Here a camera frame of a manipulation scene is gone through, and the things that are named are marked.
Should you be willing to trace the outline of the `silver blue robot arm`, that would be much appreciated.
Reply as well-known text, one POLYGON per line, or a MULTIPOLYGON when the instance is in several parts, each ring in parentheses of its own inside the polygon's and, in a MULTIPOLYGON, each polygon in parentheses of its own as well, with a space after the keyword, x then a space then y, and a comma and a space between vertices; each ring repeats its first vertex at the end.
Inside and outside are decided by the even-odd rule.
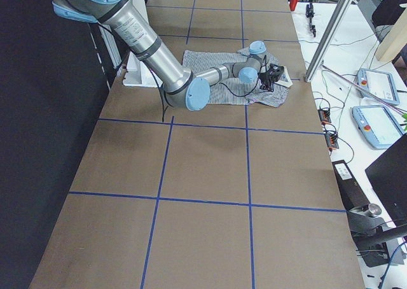
POLYGON ((53 0, 56 15, 110 26, 161 81, 162 101, 198 111, 207 104, 273 104, 272 92, 284 67, 262 41, 237 53, 186 51, 184 64, 174 57, 133 0, 53 0))

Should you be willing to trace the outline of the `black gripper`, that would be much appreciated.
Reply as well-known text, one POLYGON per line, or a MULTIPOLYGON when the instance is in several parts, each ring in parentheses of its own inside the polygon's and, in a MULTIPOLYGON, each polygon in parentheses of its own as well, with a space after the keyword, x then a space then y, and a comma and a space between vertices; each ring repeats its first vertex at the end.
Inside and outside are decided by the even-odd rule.
POLYGON ((280 77, 284 73, 284 67, 276 64, 271 65, 267 71, 259 74, 261 80, 261 90, 274 90, 274 85, 279 81, 280 77))

